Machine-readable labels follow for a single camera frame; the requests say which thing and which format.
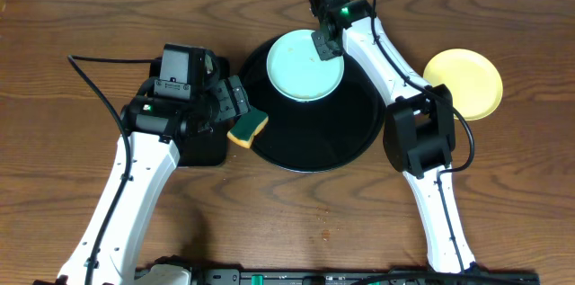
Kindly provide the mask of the light blue plate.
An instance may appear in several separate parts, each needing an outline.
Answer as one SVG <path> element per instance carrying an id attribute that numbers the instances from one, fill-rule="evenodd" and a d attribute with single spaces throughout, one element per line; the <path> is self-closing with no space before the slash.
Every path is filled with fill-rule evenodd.
<path id="1" fill-rule="evenodd" d="M 312 30 L 296 30 L 280 36 L 266 59 L 273 87 L 297 102 L 318 101 L 331 94 L 344 74 L 344 57 L 321 60 Z"/>

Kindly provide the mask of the yellow plate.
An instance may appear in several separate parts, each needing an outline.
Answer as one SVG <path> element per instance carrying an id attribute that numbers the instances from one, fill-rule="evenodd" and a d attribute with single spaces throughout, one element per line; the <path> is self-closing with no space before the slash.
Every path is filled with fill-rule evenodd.
<path id="1" fill-rule="evenodd" d="M 500 105 L 503 83 L 498 69 L 483 55 L 469 49 L 448 49 L 426 65 L 423 78 L 433 86 L 445 85 L 454 107 L 465 120 L 480 120 Z"/>

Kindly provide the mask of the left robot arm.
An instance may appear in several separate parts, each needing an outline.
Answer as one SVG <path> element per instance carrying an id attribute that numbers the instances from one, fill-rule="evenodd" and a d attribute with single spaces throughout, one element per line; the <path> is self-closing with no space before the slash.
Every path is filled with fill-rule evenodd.
<path id="1" fill-rule="evenodd" d="M 181 154 L 201 132 L 249 111 L 237 76 L 194 86 L 148 78 L 115 118 L 114 166 L 80 244 L 57 284 L 190 284 L 192 270 L 158 263 L 137 274 L 137 259 L 155 205 Z"/>

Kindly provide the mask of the green yellow sponge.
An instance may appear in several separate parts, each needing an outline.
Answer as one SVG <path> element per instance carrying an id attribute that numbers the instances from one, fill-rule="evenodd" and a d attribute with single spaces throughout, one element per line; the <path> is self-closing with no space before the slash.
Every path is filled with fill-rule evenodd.
<path id="1" fill-rule="evenodd" d="M 235 125 L 227 132 L 227 137 L 236 145 L 250 148 L 254 138 L 264 129 L 269 116 L 264 111 L 254 107 L 242 115 Z"/>

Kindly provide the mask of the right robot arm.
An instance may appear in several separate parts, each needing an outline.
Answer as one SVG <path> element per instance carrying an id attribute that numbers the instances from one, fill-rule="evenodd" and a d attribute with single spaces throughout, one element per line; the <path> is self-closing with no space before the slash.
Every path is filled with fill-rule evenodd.
<path id="1" fill-rule="evenodd" d="M 448 88 L 431 86 L 410 67 L 367 0 L 313 2 L 311 10 L 321 27 L 316 37 L 320 57 L 353 58 L 383 99 L 385 153 L 415 197 L 431 269 L 470 271 L 475 258 L 452 189 L 459 114 Z"/>

